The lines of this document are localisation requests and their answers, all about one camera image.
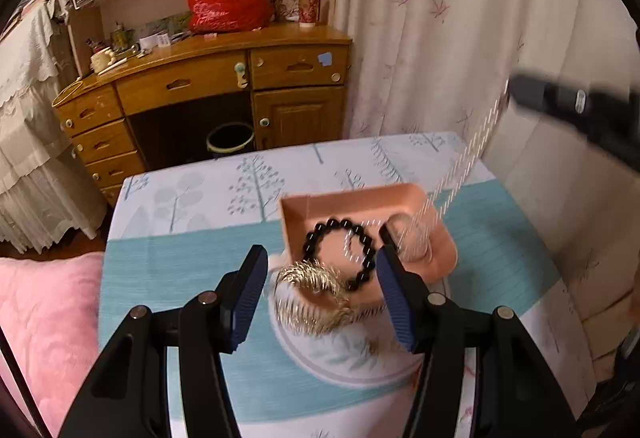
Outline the pink plastic tray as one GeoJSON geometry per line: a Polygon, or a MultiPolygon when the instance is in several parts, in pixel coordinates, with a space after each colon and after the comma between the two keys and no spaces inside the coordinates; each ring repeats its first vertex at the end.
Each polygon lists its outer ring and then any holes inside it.
{"type": "MultiPolygon", "coordinates": [[[[303,258],[303,245],[307,232],[317,223],[325,223],[330,217],[349,218],[354,223],[363,221],[387,221],[390,215],[419,210],[426,199],[425,191],[417,184],[396,184],[368,187],[320,195],[286,195],[280,198],[283,239],[289,262],[303,258]]],[[[318,244],[318,257],[328,266],[333,266],[343,278],[352,277],[361,267],[344,255],[345,230],[327,235],[318,244]]],[[[421,276],[426,284],[435,284],[450,275],[458,263],[458,250],[454,239],[444,224],[431,233],[433,257],[431,262],[402,263],[405,269],[421,276]]],[[[314,296],[300,292],[304,301],[322,308],[333,308],[326,296],[314,296]]],[[[376,279],[372,279],[354,294],[349,295],[349,305],[357,311],[383,306],[383,293],[376,279]]]]}

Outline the pink blanket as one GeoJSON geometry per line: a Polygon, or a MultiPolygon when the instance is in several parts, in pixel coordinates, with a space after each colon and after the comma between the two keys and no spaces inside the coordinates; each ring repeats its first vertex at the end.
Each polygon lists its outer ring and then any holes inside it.
{"type": "Polygon", "coordinates": [[[52,436],[99,354],[103,259],[1,259],[1,328],[52,436]]]}

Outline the tree print tablecloth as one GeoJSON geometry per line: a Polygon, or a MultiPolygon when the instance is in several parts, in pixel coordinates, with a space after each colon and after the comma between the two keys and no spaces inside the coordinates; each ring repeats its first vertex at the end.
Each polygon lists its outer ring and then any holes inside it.
{"type": "MultiPolygon", "coordinates": [[[[180,307],[241,265],[255,244],[283,254],[281,195],[417,184],[433,187],[463,150],[454,133],[314,143],[183,165],[126,179],[104,258],[99,339],[126,311],[180,307]]],[[[512,308],[575,413],[596,378],[585,331],[532,224],[496,177],[475,166],[446,218],[458,249],[439,290],[459,306],[512,308]]],[[[322,338],[284,334],[267,301],[239,350],[224,357],[233,411],[247,437],[398,437],[419,358],[392,331],[322,338]]]]}

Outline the white floral curtain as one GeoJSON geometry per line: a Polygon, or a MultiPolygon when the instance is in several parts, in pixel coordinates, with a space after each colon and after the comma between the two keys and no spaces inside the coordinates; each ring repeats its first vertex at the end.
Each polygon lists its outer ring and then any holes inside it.
{"type": "MultiPolygon", "coordinates": [[[[337,0],[354,41],[352,137],[454,131],[470,138],[515,70],[627,95],[636,26],[621,0],[337,0]]],[[[485,164],[559,266],[591,356],[609,366],[631,328],[639,178],[566,125],[514,108],[485,164]]]]}

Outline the white lace furniture cover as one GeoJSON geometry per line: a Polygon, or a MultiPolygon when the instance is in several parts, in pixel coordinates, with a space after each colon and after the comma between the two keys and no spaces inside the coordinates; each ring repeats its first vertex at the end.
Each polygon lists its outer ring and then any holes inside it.
{"type": "Polygon", "coordinates": [[[93,239],[107,212],[52,107],[77,76],[67,18],[67,0],[31,0],[1,35],[1,240],[21,253],[93,239]]]}

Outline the black waste bin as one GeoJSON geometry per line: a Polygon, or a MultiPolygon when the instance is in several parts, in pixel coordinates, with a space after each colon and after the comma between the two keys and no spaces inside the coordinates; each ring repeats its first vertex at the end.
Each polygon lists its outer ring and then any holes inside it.
{"type": "Polygon", "coordinates": [[[219,125],[206,137],[206,149],[216,155],[236,154],[253,147],[254,129],[242,122],[219,125]]]}

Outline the wooden desk with drawers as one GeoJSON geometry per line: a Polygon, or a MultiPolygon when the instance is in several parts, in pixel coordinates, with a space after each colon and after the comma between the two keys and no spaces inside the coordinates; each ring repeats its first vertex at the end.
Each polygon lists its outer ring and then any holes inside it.
{"type": "Polygon", "coordinates": [[[351,48],[327,26],[194,35],[77,81],[52,106],[115,203],[132,175],[216,157],[206,137],[219,125],[254,129],[242,152],[341,138],[351,48]]]}

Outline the red white paper cup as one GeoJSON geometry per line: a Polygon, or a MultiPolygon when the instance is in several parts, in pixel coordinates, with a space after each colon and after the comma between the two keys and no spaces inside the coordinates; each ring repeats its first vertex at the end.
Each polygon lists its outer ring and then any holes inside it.
{"type": "Polygon", "coordinates": [[[320,0],[298,0],[298,23],[300,28],[314,27],[320,15],[320,0]]]}

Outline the cream ceramic mug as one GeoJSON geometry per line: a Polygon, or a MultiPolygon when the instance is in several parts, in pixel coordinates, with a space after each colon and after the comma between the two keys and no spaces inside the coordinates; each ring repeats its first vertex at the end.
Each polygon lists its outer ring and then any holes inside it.
{"type": "Polygon", "coordinates": [[[117,57],[114,50],[112,50],[111,47],[105,47],[91,56],[90,67],[94,73],[100,74],[109,66],[114,65],[116,60],[117,57]]]}

